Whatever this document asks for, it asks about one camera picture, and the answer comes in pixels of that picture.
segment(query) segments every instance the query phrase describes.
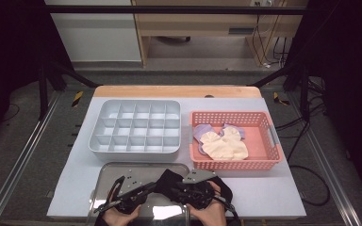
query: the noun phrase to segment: black pole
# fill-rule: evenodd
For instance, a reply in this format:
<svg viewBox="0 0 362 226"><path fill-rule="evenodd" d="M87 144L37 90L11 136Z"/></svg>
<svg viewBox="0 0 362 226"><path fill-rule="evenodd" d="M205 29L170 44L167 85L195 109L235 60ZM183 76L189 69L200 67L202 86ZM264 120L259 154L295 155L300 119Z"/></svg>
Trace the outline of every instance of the black pole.
<svg viewBox="0 0 362 226"><path fill-rule="evenodd" d="M300 102L300 110L302 117L305 121L310 120L310 111L308 108L308 71L307 67L304 65L302 67L302 76L301 76L301 102Z"/></svg>
<svg viewBox="0 0 362 226"><path fill-rule="evenodd" d="M322 21L321 21L320 26L316 28L313 35L311 35L308 38L308 40L304 43L304 46L296 53L294 58L290 58L290 56L288 57L288 61L284 68L268 75L267 77L255 82L251 85L247 85L247 86L261 88L261 87L265 86L266 84L268 84L269 82L271 82L272 80L274 80L280 76L287 75L288 77L287 77L286 82L284 83L284 89L285 90L294 89L297 85L296 81L299 81L300 77L296 78L294 76L289 76L289 74L293 70L295 70L296 67L299 67L299 66L305 64L306 62L308 62L309 59L312 57L313 53L319 52L321 50L321 48L319 48L319 46L320 46L319 43L321 43L321 40L324 37L323 33L325 31L323 28L330 20L331 16L333 15L333 12L339 5L340 1L341 0L338 0L338 2L333 5L331 10L325 11L326 12L325 18L321 19ZM316 18L320 18L319 14L316 14L316 15L313 14L311 16L317 16Z"/></svg>
<svg viewBox="0 0 362 226"><path fill-rule="evenodd" d="M276 7L192 7L192 6L57 6L20 7L27 12L48 13L96 13L96 14L251 14L251 15L305 15L307 13L325 12L310 8L276 8Z"/></svg>
<svg viewBox="0 0 362 226"><path fill-rule="evenodd" d="M43 65L38 70L38 79L40 84L40 117L41 121L48 111L48 93L46 87L46 76Z"/></svg>
<svg viewBox="0 0 362 226"><path fill-rule="evenodd" d="M76 73L75 71L73 70L69 70L67 69L66 67L63 67L62 65L60 65L59 63L57 62L51 62L51 65L53 68L55 68L56 70L59 70L60 72L62 73L66 73L67 75L70 75L72 78L74 78L75 80L87 85L88 87L90 88L97 88L99 86L102 86L100 84L96 84L92 81L90 81L89 79L83 77L82 75Z"/></svg>

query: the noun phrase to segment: gray floor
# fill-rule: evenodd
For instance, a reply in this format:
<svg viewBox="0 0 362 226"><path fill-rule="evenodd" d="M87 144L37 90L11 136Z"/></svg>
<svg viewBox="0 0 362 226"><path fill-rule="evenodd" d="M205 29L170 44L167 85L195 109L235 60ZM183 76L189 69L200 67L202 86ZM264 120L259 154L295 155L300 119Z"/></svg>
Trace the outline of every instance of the gray floor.
<svg viewBox="0 0 362 226"><path fill-rule="evenodd" d="M248 50L244 38L229 40L192 37L190 42L157 38L153 39L148 65L145 68L122 66L117 70L110 67L97 70L99 67L93 65L77 70L94 82L106 85L246 85L279 69L279 64L273 64L269 69L256 67L252 55L241 50ZM55 190L58 177L72 149L76 133L93 94L93 89L82 86L72 78L66 77L66 80L69 84L66 91L49 92L52 97L58 97L58 106L52 112L51 120L25 163L20 180L15 182L16 186L11 191L9 199L2 203L5 209L0 213L1 225L47 225L48 222L52 225L82 225L84 222L84 219L53 220L46 216L52 192ZM294 105L299 91L283 92L280 87L282 81L283 78L279 78L261 89L275 125L283 125L299 118ZM84 94L79 105L71 107L75 94L80 90L84 90ZM273 100L275 91L281 100L288 100L292 105L276 103ZM314 92L310 93L310 97L317 95ZM38 124L40 107L38 84L32 83L14 91L10 101L13 105L6 115L8 120L0 125L0 188L5 185L13 166L16 166L18 157L27 146L27 141ZM319 104L321 99L317 98L313 100L311 106ZM289 163L306 166L325 176L316 157L319 147L313 145L314 137L320 144L321 152L331 163L343 194L346 195L348 203L359 219L359 224L362 225L362 184L353 163L346 157L343 143L332 123L322 114L324 110L321 107L313 112L310 131L300 139ZM286 155L292 149L296 136L302 128L303 124L300 122L277 132ZM313 202L324 200L326 189L321 180L301 169L291 171L299 191L307 200ZM340 193L333 193L331 201L323 206L305 203L306 218L264 219L264 221L251 219L245 220L245 225L355 225L347 223L346 218L344 219L344 206L340 206L338 198Z"/></svg>

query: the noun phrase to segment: black cable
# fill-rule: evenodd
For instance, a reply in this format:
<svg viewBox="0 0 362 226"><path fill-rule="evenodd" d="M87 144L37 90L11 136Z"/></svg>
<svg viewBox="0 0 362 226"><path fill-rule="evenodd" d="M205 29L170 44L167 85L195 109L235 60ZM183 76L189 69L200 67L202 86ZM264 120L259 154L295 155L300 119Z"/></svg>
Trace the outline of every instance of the black cable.
<svg viewBox="0 0 362 226"><path fill-rule="evenodd" d="M314 206L324 206L325 204L327 204L330 201L330 199L331 199L330 188L329 188L328 184L325 182L325 180L317 172L315 172L314 170L309 169L307 167L298 166L298 165L289 165L289 167L291 169L298 168L298 169L307 170L307 171L313 173L317 178L319 178L322 181L322 183L324 184L324 186L325 186L325 188L327 190L327 196L326 196L324 201L322 201L322 202L312 202L312 201L309 201L307 199L302 199L303 202L305 202L307 204L314 205Z"/></svg>
<svg viewBox="0 0 362 226"><path fill-rule="evenodd" d="M316 90L317 93L323 94L325 92L324 88L319 84L313 82L312 80L308 79L308 83L313 89Z"/></svg>
<svg viewBox="0 0 362 226"><path fill-rule="evenodd" d="M255 26L255 29L254 29L254 34L252 36L252 45L254 46L254 50L255 50L255 53L257 55L258 61L259 61L260 65L263 65L263 62L261 61L260 57L258 56L258 52L257 52L257 50L255 48L255 32L256 32L256 30L257 30L257 34L258 34L258 37L259 37L259 40L260 40L261 49L263 51L263 57L269 62L269 64L278 63L278 62L272 62L272 61L268 60L267 57L266 57L266 52L264 51L263 40L261 39L260 30L258 29L259 19L260 19L260 16L257 15L256 26Z"/></svg>
<svg viewBox="0 0 362 226"><path fill-rule="evenodd" d="M314 97L312 97L308 102L311 103L311 102L313 102L315 99L318 99L318 98L322 99L323 96L322 96L322 95L320 95L320 96L314 96Z"/></svg>
<svg viewBox="0 0 362 226"><path fill-rule="evenodd" d="M277 40L275 41L275 44L274 44L274 48L272 48L272 57L275 58L275 59L282 59L284 58L284 55L288 55L289 53L288 52L285 52L285 49L286 49L286 45L287 45L287 38L284 38L284 46L283 46L283 51L282 52L275 52L275 49L278 45L278 41L279 41L280 37L277 37Z"/></svg>
<svg viewBox="0 0 362 226"><path fill-rule="evenodd" d="M214 196L213 200L216 200L218 202L220 202L221 204L224 205L225 209L230 211L233 216L234 216L234 222L237 223L238 225L240 225L240 220L239 220L239 216L237 211L235 210L235 207L233 204L231 204L230 202L227 202L225 200L219 199L218 197Z"/></svg>
<svg viewBox="0 0 362 226"><path fill-rule="evenodd" d="M341 0L338 0L337 3L335 3L334 7L330 11L330 13L326 16L326 18L321 22L320 26L313 32L313 34L308 38L308 40L304 43L302 48L297 52L297 54L294 56L294 58L289 62L289 64L286 67L283 67L281 70L278 70L275 73L270 74L269 76L259 80L258 82L255 82L253 84L246 85L247 87L257 87L261 88L262 86L268 84L272 80L282 76L282 75L288 75L288 72L290 70L293 70L294 67L304 64L304 61L306 60L306 54L307 50L310 50L310 44L318 37L319 34L322 32L322 28L325 27L325 25L328 23L330 18L332 17L334 11L337 9L339 3Z"/></svg>
<svg viewBox="0 0 362 226"><path fill-rule="evenodd" d="M313 112L314 112L317 108L319 108L320 106L323 106L323 104L319 104L319 105L313 107L313 108L310 110L310 116L311 116L311 113L313 113ZM297 120L292 121L293 124L296 123L296 121L301 120L302 118L303 118L303 117L301 117L301 118L299 118L299 119L297 119ZM297 136L297 138L296 138L296 140L295 140L295 142L294 142L294 144L293 144L293 146L292 146L292 148L291 148L291 150L290 150L290 153L288 154L288 157L287 157L287 162L288 162L288 164L289 164L290 158L292 157L293 153L294 153L295 150L296 150L296 146L298 145L299 140L302 138L303 134L308 130L309 125L310 125L310 121L307 121L307 122L304 124L304 128L302 129L301 133L299 134L299 136ZM312 201L309 201L309 200L307 200L307 199L302 199L303 202L305 202L305 203L307 203L307 204L314 205L314 206L323 206L323 205L325 205L325 204L327 204L327 203L329 202L329 200L330 200L330 198L331 198L331 191L330 191L330 189L329 189L328 184L325 182L325 180L324 180L317 172L315 172L314 170L309 169L309 168L307 168L307 167L298 166L298 165L289 165L289 167L290 167L291 169L293 169L293 168L299 168L299 169L303 169L303 170L307 170L307 171L311 172L313 175L315 175L316 177L318 177L318 178L322 181L322 183L324 184L324 186L325 186L325 188L326 188L326 190L327 190L326 198L325 198L324 201L322 201L322 202L312 202Z"/></svg>
<svg viewBox="0 0 362 226"><path fill-rule="evenodd" d="M319 107L323 106L324 104L319 104L319 105L316 105L315 107L313 107L311 110L310 110L310 113L313 113L315 110L317 110ZM275 129L277 131L281 131L281 130L284 130L284 129L287 129L297 123L299 123L299 121L301 121L303 119L303 117L299 117L298 119L296 120L293 120L293 121L290 121L286 124L283 124L283 125L279 125L279 126L275 126Z"/></svg>
<svg viewBox="0 0 362 226"><path fill-rule="evenodd" d="M2 121L11 120L11 119L13 119L17 114L19 114L20 107L19 107L18 105L16 105L16 104L10 104L10 105L16 106L17 110L16 110L16 112L15 112L12 116L10 116L10 117L8 117L8 118L6 118L6 119L3 119Z"/></svg>
<svg viewBox="0 0 362 226"><path fill-rule="evenodd" d="M283 48L282 48L282 55L281 55L281 60L280 60L280 64L281 64L281 62L282 62L282 68L284 68L284 64L285 64L285 62L287 61L286 59L285 59L285 57L284 57L284 55L285 55L285 46L287 45L287 37L285 37L284 38L284 46L283 46Z"/></svg>
<svg viewBox="0 0 362 226"><path fill-rule="evenodd" d="M297 138L298 136L288 136L288 137L282 137L282 136L278 136L278 138Z"/></svg>

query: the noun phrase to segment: orange plastic basket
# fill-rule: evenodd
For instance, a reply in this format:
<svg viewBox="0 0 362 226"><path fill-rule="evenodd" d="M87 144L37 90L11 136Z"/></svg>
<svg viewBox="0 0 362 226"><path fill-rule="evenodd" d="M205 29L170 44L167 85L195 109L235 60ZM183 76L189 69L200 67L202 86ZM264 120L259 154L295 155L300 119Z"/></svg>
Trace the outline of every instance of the orange plastic basket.
<svg viewBox="0 0 362 226"><path fill-rule="evenodd" d="M243 128L249 156L243 160L213 160L201 154L198 141L193 137L189 145L190 158L201 170L270 170L282 160L281 145L275 138L272 119L267 112L246 111L193 111L189 116L192 130L199 124L210 124L219 133L225 123Z"/></svg>

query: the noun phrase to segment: tray compartment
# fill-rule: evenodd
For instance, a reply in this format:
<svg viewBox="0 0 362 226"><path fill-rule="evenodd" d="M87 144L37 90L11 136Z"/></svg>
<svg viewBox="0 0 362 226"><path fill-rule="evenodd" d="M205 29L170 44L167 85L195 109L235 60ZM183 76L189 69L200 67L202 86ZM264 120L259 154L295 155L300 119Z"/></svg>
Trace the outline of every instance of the tray compartment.
<svg viewBox="0 0 362 226"><path fill-rule="evenodd" d="M199 143L191 138L190 157L196 169L202 170L269 170L282 160L281 145L275 139L275 129L266 112L191 112L192 130L198 124L210 124L219 133L225 123L240 127L245 132L249 156L243 160L213 160L199 153Z"/></svg>
<svg viewBox="0 0 362 226"><path fill-rule="evenodd" d="M175 159L180 137L178 102L113 99L102 105L90 149L104 160L167 162Z"/></svg>

